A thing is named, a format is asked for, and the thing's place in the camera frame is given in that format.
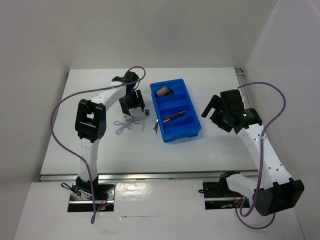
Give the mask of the mint eyebrow razor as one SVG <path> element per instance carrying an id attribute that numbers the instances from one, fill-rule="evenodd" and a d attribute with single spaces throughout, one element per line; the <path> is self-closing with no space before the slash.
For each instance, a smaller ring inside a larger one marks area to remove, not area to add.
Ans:
<path id="1" fill-rule="evenodd" d="M 141 126 L 141 132 L 143 132 L 145 130 L 148 117 L 149 117 L 148 115 L 146 115 L 146 114 L 144 115 L 142 126 Z"/>

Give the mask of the purple eyelash applicator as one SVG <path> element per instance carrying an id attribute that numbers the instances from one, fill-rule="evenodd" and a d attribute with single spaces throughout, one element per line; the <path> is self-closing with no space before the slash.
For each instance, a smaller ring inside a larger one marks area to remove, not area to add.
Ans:
<path id="1" fill-rule="evenodd" d="M 113 123 L 115 126 L 119 126 L 119 128 L 116 130 L 116 135 L 121 135 L 124 131 L 124 129 L 131 129 L 132 125 L 130 123 L 127 122 L 121 122 L 121 121 L 115 121 Z"/>

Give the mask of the beige foundation bottle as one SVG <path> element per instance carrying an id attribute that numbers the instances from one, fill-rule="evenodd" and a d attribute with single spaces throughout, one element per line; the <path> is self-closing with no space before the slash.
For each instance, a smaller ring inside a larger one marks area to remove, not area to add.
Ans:
<path id="1" fill-rule="evenodd" d="M 155 97 L 160 98 L 160 97 L 172 96 L 173 94 L 174 94 L 173 89 L 168 88 L 167 86 L 164 86 L 156 91 Z"/>

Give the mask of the red silver lip pencil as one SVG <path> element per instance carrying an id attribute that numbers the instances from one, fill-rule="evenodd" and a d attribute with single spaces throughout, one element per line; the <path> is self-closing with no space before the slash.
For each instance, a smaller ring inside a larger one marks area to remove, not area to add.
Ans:
<path id="1" fill-rule="evenodd" d="M 177 112 L 175 114 L 172 114 L 170 116 L 165 117 L 165 120 L 173 119 L 173 118 L 176 118 L 178 116 L 183 116 L 185 114 L 185 112 L 186 112 L 185 110 Z"/>

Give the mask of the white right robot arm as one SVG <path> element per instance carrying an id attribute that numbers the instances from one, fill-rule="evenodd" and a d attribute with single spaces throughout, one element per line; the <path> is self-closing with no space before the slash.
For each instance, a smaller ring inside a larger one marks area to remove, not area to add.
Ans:
<path id="1" fill-rule="evenodd" d="M 222 173 L 218 190 L 223 196 L 239 193 L 248 198 L 261 216 L 293 208 L 305 186 L 286 170 L 266 135 L 266 127 L 254 108 L 245 108 L 238 89 L 213 95 L 201 116 L 213 114 L 210 120 L 218 128 L 234 131 L 245 144 L 258 169 L 256 181 L 239 171 Z"/>

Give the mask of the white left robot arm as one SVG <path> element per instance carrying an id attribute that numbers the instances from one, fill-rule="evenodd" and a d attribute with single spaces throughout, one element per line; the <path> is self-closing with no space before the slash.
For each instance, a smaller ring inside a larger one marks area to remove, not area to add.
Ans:
<path id="1" fill-rule="evenodd" d="M 80 139 L 81 162 L 76 186 L 88 200 L 94 199 L 99 193 L 98 148 L 100 139 L 107 131 L 107 111 L 116 102 L 120 103 L 122 113 L 128 116 L 131 109 L 145 108 L 142 93 L 135 88 L 138 80 L 138 75 L 128 70 L 124 76 L 116 76 L 111 80 L 110 89 L 78 103 L 75 130 Z"/>

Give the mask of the false eyelash case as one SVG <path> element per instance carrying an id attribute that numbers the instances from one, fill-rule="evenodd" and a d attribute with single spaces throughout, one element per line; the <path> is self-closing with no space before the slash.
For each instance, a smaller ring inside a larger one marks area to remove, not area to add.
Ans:
<path id="1" fill-rule="evenodd" d="M 142 115 L 126 115 L 122 117 L 122 122 L 131 124 L 131 125 L 142 125 L 144 117 Z"/>

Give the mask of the silver hair clip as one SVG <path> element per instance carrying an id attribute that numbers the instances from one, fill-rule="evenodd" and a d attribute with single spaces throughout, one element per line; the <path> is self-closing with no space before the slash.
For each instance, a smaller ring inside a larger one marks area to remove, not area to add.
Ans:
<path id="1" fill-rule="evenodd" d="M 159 127 L 159 119 L 157 118 L 155 120 L 155 125 L 154 125 L 154 128 L 153 128 L 153 130 L 155 131 L 155 134 L 158 133 L 158 127 Z"/>

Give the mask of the blue plastic organizer tray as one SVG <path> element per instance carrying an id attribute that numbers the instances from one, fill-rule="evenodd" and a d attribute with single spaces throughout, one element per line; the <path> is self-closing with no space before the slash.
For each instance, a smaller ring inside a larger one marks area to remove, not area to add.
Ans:
<path id="1" fill-rule="evenodd" d="M 162 87 L 168 87 L 174 91 L 173 95 L 156 97 L 155 93 Z M 183 138 L 196 137 L 202 129 L 187 86 L 182 78 L 160 81 L 150 84 L 151 97 L 160 129 L 162 140 L 165 143 Z M 165 117 L 185 111 L 185 115 L 192 116 L 189 119 L 174 119 L 163 122 Z"/>

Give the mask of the aluminium side rail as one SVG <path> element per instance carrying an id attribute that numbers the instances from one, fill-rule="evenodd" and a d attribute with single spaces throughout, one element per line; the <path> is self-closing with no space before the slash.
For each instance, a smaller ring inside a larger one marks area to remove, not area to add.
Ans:
<path id="1" fill-rule="evenodd" d="M 245 82 L 243 69 L 242 68 L 235 68 L 234 70 L 235 70 L 235 74 L 236 74 L 236 77 L 237 77 L 239 85 L 240 86 L 244 85 L 246 82 Z M 240 89 L 240 91 L 241 91 L 241 93 L 242 93 L 242 95 L 244 97 L 245 106 L 247 108 L 251 108 L 252 107 L 252 103 L 251 103 L 251 99 L 250 99 L 247 87 L 242 87 Z"/>

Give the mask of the aluminium front rail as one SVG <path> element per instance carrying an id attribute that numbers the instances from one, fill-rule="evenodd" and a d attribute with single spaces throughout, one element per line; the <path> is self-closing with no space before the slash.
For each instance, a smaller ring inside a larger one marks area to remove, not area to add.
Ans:
<path id="1" fill-rule="evenodd" d="M 151 181 L 151 180 L 191 180 L 191 179 L 215 179 L 226 171 L 192 171 L 192 172 L 157 172 L 157 173 L 113 173 L 100 174 L 100 182 L 115 181 Z M 41 175 L 40 182 L 75 181 L 76 175 Z"/>

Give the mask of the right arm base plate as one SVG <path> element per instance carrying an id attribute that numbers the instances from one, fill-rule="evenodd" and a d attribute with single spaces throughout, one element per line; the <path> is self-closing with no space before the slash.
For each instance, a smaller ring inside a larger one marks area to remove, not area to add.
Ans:
<path id="1" fill-rule="evenodd" d="M 224 190 L 218 181 L 203 182 L 202 189 L 198 190 L 204 197 L 206 210 L 234 209 L 244 200 L 238 192 Z"/>

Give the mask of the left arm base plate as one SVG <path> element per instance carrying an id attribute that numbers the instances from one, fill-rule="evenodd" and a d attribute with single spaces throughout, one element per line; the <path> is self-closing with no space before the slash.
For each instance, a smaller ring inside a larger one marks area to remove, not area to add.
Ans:
<path id="1" fill-rule="evenodd" d="M 75 183 L 61 183 L 61 187 L 70 191 L 68 208 L 69 213 L 93 211 L 93 197 L 90 191 L 76 186 Z M 95 194 L 95 207 L 99 212 L 113 212 L 115 205 L 116 184 L 98 184 Z"/>

